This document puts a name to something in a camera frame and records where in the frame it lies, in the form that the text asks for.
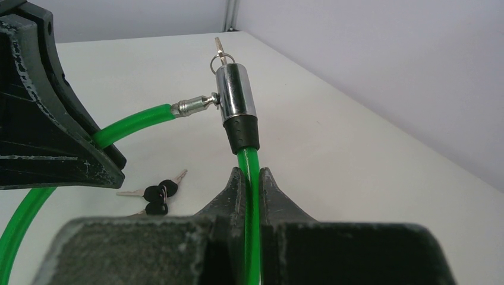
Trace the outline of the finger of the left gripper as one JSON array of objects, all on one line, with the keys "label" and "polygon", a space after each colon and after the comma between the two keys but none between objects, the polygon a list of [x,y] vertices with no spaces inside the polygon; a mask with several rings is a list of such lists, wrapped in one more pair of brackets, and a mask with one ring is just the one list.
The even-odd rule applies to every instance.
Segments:
[{"label": "finger of the left gripper", "polygon": [[50,11],[1,2],[1,189],[119,188],[126,158],[93,141],[99,127],[65,78]]}]

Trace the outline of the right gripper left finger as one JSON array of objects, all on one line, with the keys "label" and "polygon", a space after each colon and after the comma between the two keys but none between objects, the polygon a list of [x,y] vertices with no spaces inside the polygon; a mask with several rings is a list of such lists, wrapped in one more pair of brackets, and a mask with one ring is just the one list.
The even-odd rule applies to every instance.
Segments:
[{"label": "right gripper left finger", "polygon": [[245,177],[185,217],[71,220],[53,239],[34,284],[244,284]]}]

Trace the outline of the black headed padlock keys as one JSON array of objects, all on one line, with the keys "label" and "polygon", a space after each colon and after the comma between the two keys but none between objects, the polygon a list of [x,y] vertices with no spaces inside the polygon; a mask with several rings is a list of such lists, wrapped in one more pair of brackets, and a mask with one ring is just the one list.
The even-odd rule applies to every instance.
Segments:
[{"label": "black headed padlock keys", "polygon": [[178,192],[179,185],[187,172],[188,170],[184,169],[173,179],[165,179],[157,185],[151,185],[144,189],[119,191],[116,195],[124,197],[142,197],[147,201],[147,205],[143,210],[130,215],[130,217],[165,216],[169,211],[168,199],[172,198]]}]

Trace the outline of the silver key bunch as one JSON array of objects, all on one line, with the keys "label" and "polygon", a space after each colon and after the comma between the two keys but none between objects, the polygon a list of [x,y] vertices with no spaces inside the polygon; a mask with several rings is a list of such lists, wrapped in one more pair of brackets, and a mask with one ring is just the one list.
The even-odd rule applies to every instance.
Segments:
[{"label": "silver key bunch", "polygon": [[222,66],[229,64],[228,59],[230,59],[233,64],[236,63],[234,57],[224,51],[222,42],[219,37],[215,37],[215,45],[217,54],[210,60],[210,70],[214,75],[216,75],[216,68],[214,68],[215,60],[218,59],[221,62]]}]

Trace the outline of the green cable lock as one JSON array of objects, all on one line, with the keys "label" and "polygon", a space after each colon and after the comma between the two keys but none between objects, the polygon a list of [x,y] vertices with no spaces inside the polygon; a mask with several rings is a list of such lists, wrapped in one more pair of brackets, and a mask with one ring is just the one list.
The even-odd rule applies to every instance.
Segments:
[{"label": "green cable lock", "polygon": [[[248,195],[245,210],[245,283],[258,284],[260,280],[259,230],[259,135],[257,113],[246,69],[241,64],[226,64],[215,72],[218,104],[228,134],[232,152],[237,155],[240,169],[245,174]],[[93,136],[99,149],[150,126],[188,116],[201,109],[204,99],[195,103],[180,101],[162,104],[109,125]],[[13,263],[34,217],[54,192],[54,187],[33,188],[12,215],[1,237],[1,284],[8,284]]]}]

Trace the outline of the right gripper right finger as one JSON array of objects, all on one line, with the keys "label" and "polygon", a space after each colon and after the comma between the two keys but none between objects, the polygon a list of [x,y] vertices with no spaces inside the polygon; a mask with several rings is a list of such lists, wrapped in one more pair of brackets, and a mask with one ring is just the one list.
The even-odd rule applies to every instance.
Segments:
[{"label": "right gripper right finger", "polygon": [[455,284],[437,239],[413,223],[317,221],[259,174],[263,284]]}]

